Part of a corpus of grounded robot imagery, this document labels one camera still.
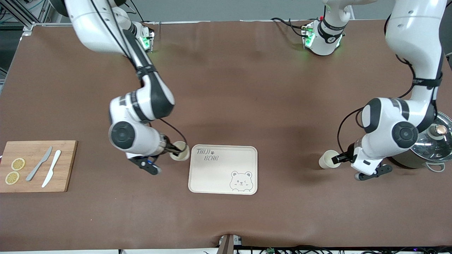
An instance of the white cup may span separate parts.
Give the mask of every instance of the white cup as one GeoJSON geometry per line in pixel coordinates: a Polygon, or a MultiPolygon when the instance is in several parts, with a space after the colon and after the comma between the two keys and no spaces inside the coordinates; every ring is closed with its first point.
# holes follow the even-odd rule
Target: white cup
{"type": "Polygon", "coordinates": [[[338,156],[339,153],[334,150],[326,151],[319,159],[319,165],[323,169],[332,169],[339,167],[340,163],[334,164],[332,158],[338,156]]]}
{"type": "Polygon", "coordinates": [[[178,156],[170,153],[169,155],[173,160],[184,161],[190,157],[190,147],[184,141],[176,141],[173,143],[173,145],[180,150],[185,149],[185,151],[181,152],[178,156]]]}

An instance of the table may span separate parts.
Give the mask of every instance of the table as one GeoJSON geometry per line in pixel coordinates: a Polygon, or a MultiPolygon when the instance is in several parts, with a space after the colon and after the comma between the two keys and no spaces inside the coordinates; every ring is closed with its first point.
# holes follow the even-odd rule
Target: table
{"type": "MultiPolygon", "coordinates": [[[[259,187],[252,196],[192,193],[189,161],[167,155],[158,176],[130,163],[107,132],[110,100],[139,87],[132,66],[86,49],[71,27],[35,27],[20,42],[1,95],[0,148],[20,140],[79,143],[66,193],[0,195],[0,250],[201,248],[224,234],[275,247],[452,245],[451,163],[441,174],[395,167],[365,182],[354,180],[349,164],[317,164],[323,151],[338,149],[346,114],[411,84],[383,24],[351,21],[326,57],[303,50],[280,23],[154,26],[151,58],[176,98],[167,120],[191,146],[254,146],[259,187]]],[[[445,66],[438,109],[448,115],[451,95],[445,66]]],[[[344,146],[362,134],[350,119],[344,146]]]]}

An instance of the pot lid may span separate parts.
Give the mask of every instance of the pot lid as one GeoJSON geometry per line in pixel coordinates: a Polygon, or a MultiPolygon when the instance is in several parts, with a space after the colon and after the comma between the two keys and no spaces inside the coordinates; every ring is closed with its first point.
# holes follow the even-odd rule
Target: pot lid
{"type": "Polygon", "coordinates": [[[452,160],[452,121],[438,111],[436,119],[427,130],[419,133],[411,150],[429,162],[452,160]]]}

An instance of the yellow lemon slice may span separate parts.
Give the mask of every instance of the yellow lemon slice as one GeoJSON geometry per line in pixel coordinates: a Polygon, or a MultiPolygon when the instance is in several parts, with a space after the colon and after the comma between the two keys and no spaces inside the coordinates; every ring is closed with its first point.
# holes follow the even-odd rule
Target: yellow lemon slice
{"type": "Polygon", "coordinates": [[[12,185],[15,184],[17,181],[19,181],[19,172],[13,171],[10,172],[6,178],[5,178],[5,182],[7,185],[12,185]]]}
{"type": "Polygon", "coordinates": [[[25,167],[25,160],[22,158],[17,158],[11,163],[11,168],[13,170],[21,170],[25,167]]]}

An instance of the white tray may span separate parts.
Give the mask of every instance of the white tray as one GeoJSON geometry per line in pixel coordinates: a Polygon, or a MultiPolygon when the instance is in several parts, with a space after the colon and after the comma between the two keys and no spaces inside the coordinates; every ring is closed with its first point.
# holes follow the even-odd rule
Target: white tray
{"type": "Polygon", "coordinates": [[[188,188],[195,193],[253,195],[257,191],[256,148],[195,145],[188,188]]]}

